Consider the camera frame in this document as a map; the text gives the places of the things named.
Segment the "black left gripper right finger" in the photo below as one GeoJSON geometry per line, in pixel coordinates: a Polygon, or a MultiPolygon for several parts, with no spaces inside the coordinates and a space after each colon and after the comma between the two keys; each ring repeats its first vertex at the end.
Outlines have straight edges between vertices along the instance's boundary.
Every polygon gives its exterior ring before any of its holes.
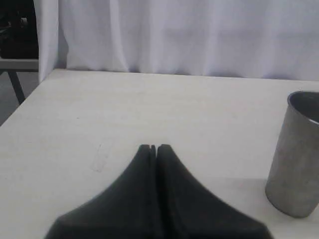
{"type": "Polygon", "coordinates": [[[167,239],[271,239],[261,222],[207,190],[173,148],[162,144],[156,159],[157,190],[167,239]]]}

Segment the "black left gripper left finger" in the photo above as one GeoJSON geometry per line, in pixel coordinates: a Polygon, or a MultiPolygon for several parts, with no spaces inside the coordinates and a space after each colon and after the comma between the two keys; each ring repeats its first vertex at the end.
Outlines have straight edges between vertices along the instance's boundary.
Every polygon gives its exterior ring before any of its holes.
{"type": "Polygon", "coordinates": [[[156,238],[154,146],[140,145],[124,172],[102,193],[58,217],[48,239],[156,238]]]}

